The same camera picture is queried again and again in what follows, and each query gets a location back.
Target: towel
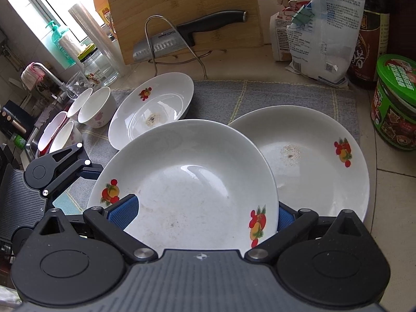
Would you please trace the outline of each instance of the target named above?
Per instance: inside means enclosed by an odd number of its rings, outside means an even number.
[[[45,77],[45,73],[33,66],[33,62],[29,64],[26,69],[23,71],[21,79],[23,84],[29,89],[33,90],[33,88]]]

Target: stack of plastic cups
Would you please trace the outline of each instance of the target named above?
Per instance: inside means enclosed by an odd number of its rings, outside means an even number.
[[[119,72],[122,77],[130,72],[130,67],[124,64],[121,53],[112,44],[105,31],[94,20],[92,15],[82,3],[77,3],[68,11],[75,21],[80,25],[91,41],[97,46],[98,50],[109,60],[111,65]]]

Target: plastic bag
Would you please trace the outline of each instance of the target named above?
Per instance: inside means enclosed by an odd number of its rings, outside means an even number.
[[[302,26],[288,26],[292,63],[289,70],[334,87],[348,85],[345,76],[354,55],[365,0],[311,0],[313,13]]]
[[[21,303],[16,290],[0,285],[0,306],[18,307]]]

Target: bottle label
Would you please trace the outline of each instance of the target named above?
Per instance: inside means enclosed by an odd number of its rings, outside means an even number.
[[[110,6],[104,5],[100,10],[98,10],[98,14],[103,19],[104,23],[110,27],[112,33],[115,35],[116,31],[114,29],[113,17],[111,16]]]
[[[387,53],[390,14],[364,10],[349,72],[361,80],[377,81],[377,59]]]
[[[101,82],[104,82],[107,79],[107,75],[105,75],[100,68],[95,68],[94,71],[86,72],[87,78],[89,78],[91,81],[93,81],[95,84],[100,84]]]
[[[69,64],[74,64],[75,61],[72,59],[71,56],[69,56],[69,54],[67,53],[67,51],[59,44],[59,42],[55,43],[56,46],[58,47],[59,51],[64,54],[65,58],[67,59]]]

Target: knife handle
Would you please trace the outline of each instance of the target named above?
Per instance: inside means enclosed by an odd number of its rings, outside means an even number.
[[[222,10],[182,23],[176,29],[188,45],[193,47],[195,45],[193,33],[216,30],[231,23],[245,22],[246,19],[247,12],[244,10]]]

